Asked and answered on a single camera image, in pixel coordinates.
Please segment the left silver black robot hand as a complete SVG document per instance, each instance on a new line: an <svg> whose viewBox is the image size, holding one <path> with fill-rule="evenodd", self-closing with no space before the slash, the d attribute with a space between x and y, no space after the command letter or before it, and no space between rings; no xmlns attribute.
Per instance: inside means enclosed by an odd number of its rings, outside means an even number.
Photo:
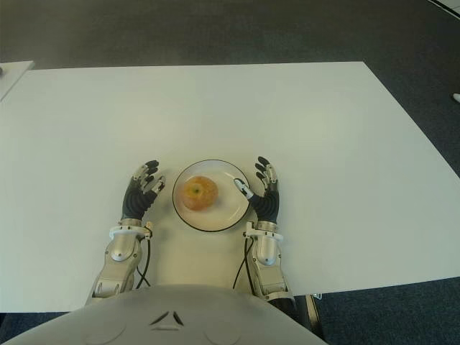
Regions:
<svg viewBox="0 0 460 345"><path fill-rule="evenodd" d="M151 160L141 165L131 176L121 208L121 220L141 221L165 187L165 177L155 177L159 162Z"/></svg>

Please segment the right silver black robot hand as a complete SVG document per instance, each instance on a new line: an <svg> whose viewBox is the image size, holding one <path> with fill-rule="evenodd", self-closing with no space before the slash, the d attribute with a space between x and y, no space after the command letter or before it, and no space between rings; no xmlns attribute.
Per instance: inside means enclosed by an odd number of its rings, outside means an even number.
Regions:
<svg viewBox="0 0 460 345"><path fill-rule="evenodd" d="M277 173L273 165L265 157L259 156L254 164L256 176L262 182L264 194L257 195L241 179L234 178L236 189L248 200L254 209L259 221L277 223L280 209L280 193L278 188Z"/></svg>

